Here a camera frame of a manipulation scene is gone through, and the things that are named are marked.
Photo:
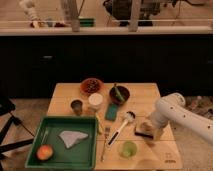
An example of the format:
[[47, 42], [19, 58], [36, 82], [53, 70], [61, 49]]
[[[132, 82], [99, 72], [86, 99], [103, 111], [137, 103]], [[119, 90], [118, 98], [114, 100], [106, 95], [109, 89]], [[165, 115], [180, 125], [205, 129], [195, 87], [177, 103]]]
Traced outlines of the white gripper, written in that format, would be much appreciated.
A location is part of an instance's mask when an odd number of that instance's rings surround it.
[[167, 118], [161, 113], [154, 111], [150, 114], [150, 121], [155, 127], [153, 131], [153, 139], [159, 140], [164, 133], [164, 128], [167, 126]]

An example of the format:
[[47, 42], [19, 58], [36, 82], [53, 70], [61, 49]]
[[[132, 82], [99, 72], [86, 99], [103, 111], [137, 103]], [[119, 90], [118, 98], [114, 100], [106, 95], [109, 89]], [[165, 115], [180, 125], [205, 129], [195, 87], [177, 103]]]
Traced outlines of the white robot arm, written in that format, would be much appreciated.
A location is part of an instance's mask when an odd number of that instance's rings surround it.
[[162, 130], [169, 121], [174, 121], [213, 144], [213, 120], [185, 109], [185, 104], [185, 98], [179, 93], [159, 98], [155, 102], [155, 110], [150, 114], [153, 127]]

